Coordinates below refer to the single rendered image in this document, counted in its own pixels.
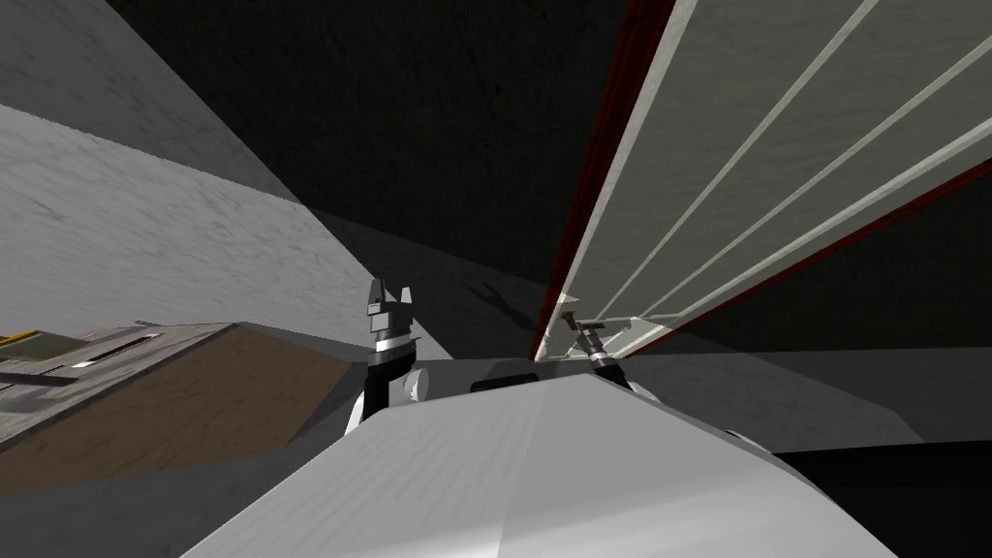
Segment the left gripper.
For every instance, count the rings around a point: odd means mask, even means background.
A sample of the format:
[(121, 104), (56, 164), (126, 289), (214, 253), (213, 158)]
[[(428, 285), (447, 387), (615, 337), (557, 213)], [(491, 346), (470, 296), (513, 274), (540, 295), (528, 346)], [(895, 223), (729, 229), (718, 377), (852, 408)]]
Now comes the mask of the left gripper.
[(370, 332), (380, 336), (389, 330), (405, 330), (409, 333), (414, 319), (412, 303), (410, 287), (401, 290), (399, 301), (388, 300), (384, 282), (373, 278), (367, 302)]

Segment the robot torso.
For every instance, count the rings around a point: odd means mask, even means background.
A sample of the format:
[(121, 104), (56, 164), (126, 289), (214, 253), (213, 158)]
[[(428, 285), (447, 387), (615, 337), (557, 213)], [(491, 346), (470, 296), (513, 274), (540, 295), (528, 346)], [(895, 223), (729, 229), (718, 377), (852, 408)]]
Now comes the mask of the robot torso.
[(896, 558), (770, 451), (588, 374), (383, 410), (182, 558)]

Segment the brown cabinet grey top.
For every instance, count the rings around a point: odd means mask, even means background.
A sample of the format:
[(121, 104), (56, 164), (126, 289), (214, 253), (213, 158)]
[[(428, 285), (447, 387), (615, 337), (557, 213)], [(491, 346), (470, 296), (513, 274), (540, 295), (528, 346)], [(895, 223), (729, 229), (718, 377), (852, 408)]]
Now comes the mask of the brown cabinet grey top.
[(0, 366), (0, 494), (279, 450), (351, 368), (325, 338), (246, 324), (108, 330)]

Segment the grey panelled door red edge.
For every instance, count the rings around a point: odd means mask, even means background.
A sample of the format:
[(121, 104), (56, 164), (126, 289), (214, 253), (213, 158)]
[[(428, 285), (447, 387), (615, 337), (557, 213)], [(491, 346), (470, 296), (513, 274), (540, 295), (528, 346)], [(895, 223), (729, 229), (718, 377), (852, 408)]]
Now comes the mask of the grey panelled door red edge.
[(992, 0), (677, 0), (557, 312), (615, 356), (992, 345)]

